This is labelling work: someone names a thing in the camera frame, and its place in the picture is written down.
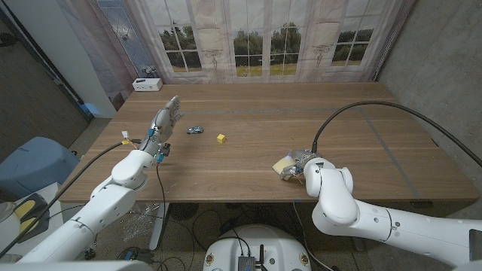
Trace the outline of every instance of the blue object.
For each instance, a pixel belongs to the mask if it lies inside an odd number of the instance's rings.
[[[63,184],[78,162],[61,144],[35,137],[0,164],[0,188],[24,197],[54,182]]]
[[[157,157],[157,163],[160,163],[164,160],[164,156],[162,154],[159,154],[159,156]]]

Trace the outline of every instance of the curtain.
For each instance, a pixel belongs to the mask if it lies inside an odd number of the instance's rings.
[[[138,77],[130,58],[95,0],[57,2],[86,50],[102,88],[118,110]]]

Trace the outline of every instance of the yellow sponge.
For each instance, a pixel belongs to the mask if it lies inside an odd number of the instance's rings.
[[[223,134],[219,134],[218,135],[218,142],[223,144],[225,141],[226,141],[226,136],[224,136]]]
[[[286,166],[293,166],[294,164],[296,164],[296,162],[293,160],[293,158],[287,155],[286,157],[278,161],[278,163],[274,164],[273,169],[279,175]],[[286,176],[284,177],[284,179],[287,181],[290,177],[291,176]]]

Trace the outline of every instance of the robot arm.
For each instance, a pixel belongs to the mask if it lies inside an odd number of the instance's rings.
[[[105,226],[126,214],[136,201],[137,192],[148,181],[144,168],[150,168],[160,156],[169,155],[169,145],[162,145],[171,135],[179,113],[177,96],[167,102],[152,120],[138,150],[120,161],[105,181],[90,196],[90,201],[69,221],[33,248],[21,263],[74,260]]]
[[[347,168],[336,169],[308,151],[291,155],[297,168],[292,171],[303,172],[307,193],[319,198],[312,219],[323,233],[373,239],[451,266],[480,260],[474,238],[482,233],[481,221],[433,218],[353,199],[353,179]]]

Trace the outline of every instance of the window pane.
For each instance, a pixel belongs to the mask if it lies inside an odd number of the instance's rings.
[[[273,0],[272,28],[280,28],[288,22],[289,2],[290,0]]]
[[[167,57],[169,57],[169,61],[171,62],[174,72],[186,72],[184,61],[182,60],[182,55],[180,52],[167,53]]]
[[[248,2],[248,29],[262,29],[263,28],[263,5],[261,0],[247,0]]]
[[[349,55],[349,61],[347,65],[360,65],[362,63],[363,55],[367,50],[368,44],[355,44],[353,45],[352,53]]]
[[[378,17],[363,18],[358,33],[356,34],[356,41],[370,41],[371,34],[378,22]]]
[[[248,33],[245,30],[235,31],[233,33],[234,55],[248,55]]]
[[[186,59],[186,65],[188,65],[188,72],[199,72],[203,70],[197,52],[183,52],[183,54]]]
[[[176,27],[175,32],[182,50],[196,50],[192,26]]]
[[[307,0],[291,0],[291,7],[289,8],[290,24],[293,24],[293,26],[304,26],[307,4]]]
[[[178,42],[175,39],[174,29],[171,27],[159,27],[160,39],[163,41],[164,49],[166,50],[179,50]]]
[[[283,75],[284,55],[272,55],[270,60],[270,76]]]
[[[349,18],[343,21],[343,27],[341,28],[340,37],[338,42],[350,42],[355,37],[355,32],[362,21],[361,18]]]
[[[365,14],[381,14],[383,7],[385,6],[386,0],[370,0],[368,3],[368,8]]]
[[[275,29],[271,34],[271,54],[284,53],[286,29]]]
[[[284,29],[286,38],[286,53],[300,53],[301,34],[298,28]]]
[[[249,55],[263,53],[263,29],[251,30],[249,33]]]
[[[173,24],[191,23],[185,0],[166,0]]]
[[[345,60],[348,58],[349,49],[351,48],[351,44],[345,45],[337,45],[337,48],[334,51],[333,61],[331,65],[334,66],[343,66],[345,65]]]
[[[249,57],[249,76],[257,77],[263,74],[263,57],[250,56]]]
[[[346,9],[347,16],[360,16],[365,12],[368,0],[349,0]]]
[[[146,3],[154,25],[168,26],[171,24],[164,0],[146,0]]]
[[[285,70],[283,75],[296,75],[296,66],[298,63],[297,54],[286,54],[285,55]]]
[[[236,76],[248,77],[249,76],[249,64],[247,56],[236,56]]]
[[[246,1],[229,1],[231,29],[234,31],[248,28],[248,11]]]

